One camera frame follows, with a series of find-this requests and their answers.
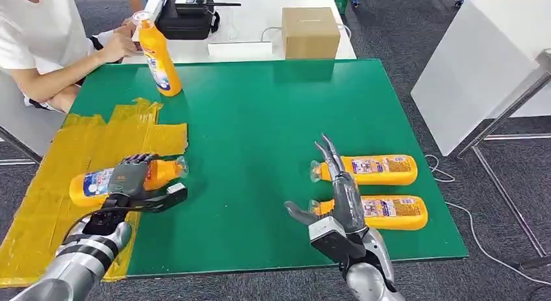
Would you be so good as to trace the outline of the person's hand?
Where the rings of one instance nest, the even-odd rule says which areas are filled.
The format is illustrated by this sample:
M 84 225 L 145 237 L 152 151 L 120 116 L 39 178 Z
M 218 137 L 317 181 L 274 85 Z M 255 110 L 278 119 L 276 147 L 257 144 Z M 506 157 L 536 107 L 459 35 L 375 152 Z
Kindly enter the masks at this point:
M 100 61 L 104 64 L 118 62 L 124 57 L 133 56 L 138 52 L 132 41 L 136 26 L 130 19 L 126 19 L 122 25 L 112 31 L 112 34 L 103 49 L 98 52 Z

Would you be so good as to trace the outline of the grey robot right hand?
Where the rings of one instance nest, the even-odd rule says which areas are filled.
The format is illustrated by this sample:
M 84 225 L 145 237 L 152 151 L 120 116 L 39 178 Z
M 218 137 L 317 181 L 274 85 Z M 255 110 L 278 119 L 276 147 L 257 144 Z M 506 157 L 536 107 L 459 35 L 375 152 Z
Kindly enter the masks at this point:
M 335 235 L 361 244 L 369 228 L 365 224 L 361 196 L 356 182 L 345 170 L 342 159 L 332 141 L 322 134 L 322 143 L 314 145 L 327 164 L 333 189 L 334 206 L 328 215 L 315 215 L 286 201 L 288 214 L 308 227 L 312 241 Z

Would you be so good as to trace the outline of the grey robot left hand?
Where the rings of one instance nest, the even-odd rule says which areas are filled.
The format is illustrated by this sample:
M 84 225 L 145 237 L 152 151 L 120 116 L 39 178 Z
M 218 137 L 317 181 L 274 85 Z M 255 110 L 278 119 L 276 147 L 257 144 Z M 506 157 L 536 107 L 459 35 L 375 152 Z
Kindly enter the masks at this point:
M 181 182 L 187 175 L 188 165 L 182 155 L 141 153 L 126 157 L 114 167 L 101 207 L 163 212 L 187 199 L 188 189 Z

